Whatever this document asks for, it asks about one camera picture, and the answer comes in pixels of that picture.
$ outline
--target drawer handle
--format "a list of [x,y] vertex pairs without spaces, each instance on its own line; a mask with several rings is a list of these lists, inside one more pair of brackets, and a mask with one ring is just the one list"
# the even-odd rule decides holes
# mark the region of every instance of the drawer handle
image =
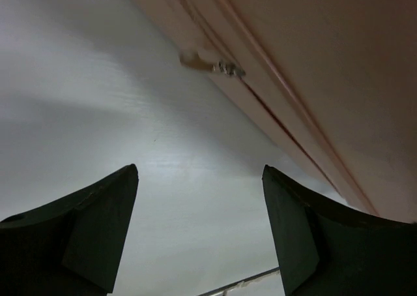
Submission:
[[245,71],[236,64],[221,60],[217,63],[210,63],[202,60],[197,52],[181,52],[180,62],[184,67],[198,71],[224,74],[228,77],[241,78],[245,76]]

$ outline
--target dark line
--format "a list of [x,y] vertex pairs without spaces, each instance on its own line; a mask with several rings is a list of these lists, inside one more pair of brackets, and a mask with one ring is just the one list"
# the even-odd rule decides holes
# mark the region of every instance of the dark line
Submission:
[[198,296],[211,296],[213,294],[220,293],[220,292],[225,291],[225,290],[227,290],[229,288],[232,288],[232,287],[238,285],[239,283],[242,283],[242,282],[247,283],[247,282],[251,282],[251,281],[257,280],[258,278],[261,278],[262,276],[266,276],[268,274],[271,274],[271,273],[274,273],[276,271],[279,271],[279,269],[280,269],[280,267],[276,267],[276,268],[273,268],[271,270],[268,270],[268,271],[265,271],[265,272],[262,272],[262,273],[259,273],[259,274],[255,274],[255,275],[250,276],[248,278],[244,278],[243,280],[239,280],[239,281],[236,281],[234,283],[231,283],[231,284],[222,286],[220,288],[216,288],[216,289],[214,289],[212,291],[208,291],[208,292],[203,293],[203,294],[200,294]]

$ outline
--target black object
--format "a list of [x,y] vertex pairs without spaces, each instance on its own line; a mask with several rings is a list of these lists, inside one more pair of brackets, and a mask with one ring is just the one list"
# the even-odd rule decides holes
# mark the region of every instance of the black object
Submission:
[[107,295],[113,291],[137,191],[137,169],[0,223],[0,294]]
[[286,295],[417,295],[417,224],[355,211],[269,166],[263,186]]

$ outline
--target metal handle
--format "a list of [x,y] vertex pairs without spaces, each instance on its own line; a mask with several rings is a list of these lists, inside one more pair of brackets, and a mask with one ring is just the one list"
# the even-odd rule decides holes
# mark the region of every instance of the metal handle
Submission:
[[210,63],[208,61],[204,61],[195,51],[181,52],[180,62],[184,67],[187,68],[210,73],[224,74],[229,77],[241,78],[246,74],[242,68],[236,66],[236,64],[234,63],[230,63],[223,60],[218,61],[217,63]]

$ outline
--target white wall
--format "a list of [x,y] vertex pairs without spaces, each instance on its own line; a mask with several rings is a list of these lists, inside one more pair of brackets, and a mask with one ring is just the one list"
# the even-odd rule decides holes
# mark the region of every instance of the white wall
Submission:
[[114,295],[192,296],[275,267],[266,163],[333,195],[128,0],[0,0],[0,76],[0,218],[137,164]]

